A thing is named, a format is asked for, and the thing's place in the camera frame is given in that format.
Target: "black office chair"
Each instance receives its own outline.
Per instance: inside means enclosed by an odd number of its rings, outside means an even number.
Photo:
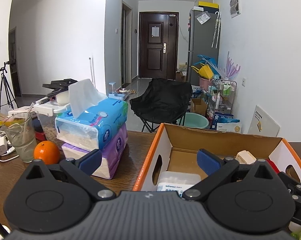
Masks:
[[[178,119],[180,125],[182,117],[184,125],[192,92],[192,86],[188,82],[152,79],[143,95],[130,100],[131,109],[144,124],[142,132],[146,127],[152,133],[159,127],[154,128],[154,124],[176,124]]]

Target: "white logo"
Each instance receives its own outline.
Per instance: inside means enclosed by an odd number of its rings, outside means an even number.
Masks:
[[[147,195],[145,195],[146,198],[150,199],[152,198],[154,195],[152,193],[148,193]]]

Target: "refrigerator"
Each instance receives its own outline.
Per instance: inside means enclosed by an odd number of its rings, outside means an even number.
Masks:
[[[216,41],[212,47],[212,39],[214,37],[215,22],[217,14],[210,13],[211,18],[204,24],[196,19],[196,15],[201,11],[194,11],[189,13],[189,43],[188,43],[188,63],[187,63],[187,81],[194,86],[199,86],[199,76],[191,68],[194,63],[199,62],[201,59],[197,55],[202,54],[218,60],[219,43],[216,47]]]

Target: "purple tissue package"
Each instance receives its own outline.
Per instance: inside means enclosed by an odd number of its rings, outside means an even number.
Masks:
[[[124,123],[109,144],[102,149],[102,163],[100,167],[94,171],[92,174],[93,176],[104,179],[113,178],[126,146],[127,139],[127,129],[126,124]],[[83,150],[68,143],[64,143],[62,145],[62,149],[66,158],[74,158],[75,160],[89,153],[89,151]]]

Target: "pink bucket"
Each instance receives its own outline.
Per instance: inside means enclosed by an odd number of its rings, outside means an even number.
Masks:
[[[211,85],[212,85],[211,79],[205,79],[205,78],[199,77],[199,86],[201,89],[208,91],[208,86],[211,86]]]

